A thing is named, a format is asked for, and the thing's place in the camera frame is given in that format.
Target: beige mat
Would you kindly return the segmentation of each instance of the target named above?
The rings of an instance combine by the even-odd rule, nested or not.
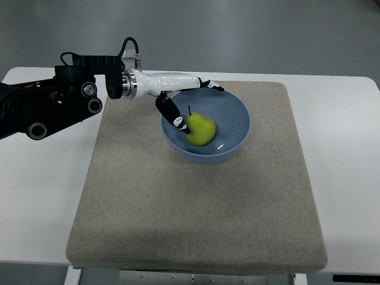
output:
[[[252,115],[237,155],[187,162],[150,96],[108,100],[66,255],[75,267],[309,273],[327,255],[286,88],[219,82]]]

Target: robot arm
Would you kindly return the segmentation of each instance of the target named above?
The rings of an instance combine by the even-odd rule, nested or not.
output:
[[[135,68],[126,69],[122,61],[126,44],[135,44]],[[63,57],[72,56],[72,65]],[[71,125],[98,114],[103,107],[97,98],[95,77],[104,74],[111,99],[139,99],[147,94],[156,98],[156,107],[168,122],[189,134],[178,108],[167,96],[170,91],[214,88],[218,84],[190,74],[164,72],[145,74],[140,69],[137,42],[127,37],[117,56],[81,56],[63,53],[64,65],[55,66],[55,76],[48,80],[8,85],[0,83],[0,139],[23,132],[41,140]]]

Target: gray floor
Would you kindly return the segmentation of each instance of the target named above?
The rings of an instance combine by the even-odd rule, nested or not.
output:
[[[0,79],[59,65],[66,51],[116,55],[132,36],[144,69],[364,76],[380,87],[375,0],[2,0],[0,11]],[[45,283],[40,269],[0,264],[0,284],[63,284],[61,267]]]

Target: plastic bowl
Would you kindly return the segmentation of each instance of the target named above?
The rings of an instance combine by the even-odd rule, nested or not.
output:
[[[169,145],[180,156],[199,164],[220,163],[233,156],[251,131],[251,114],[244,102],[228,91],[200,88],[175,94],[172,100],[183,118],[191,111],[209,116],[216,125],[214,138],[205,146],[187,142],[185,134],[161,116],[161,127]]]

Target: metal connector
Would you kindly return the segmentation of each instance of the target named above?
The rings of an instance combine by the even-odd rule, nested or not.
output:
[[[139,53],[136,53],[134,56],[135,60],[135,69],[141,71],[141,55]]]

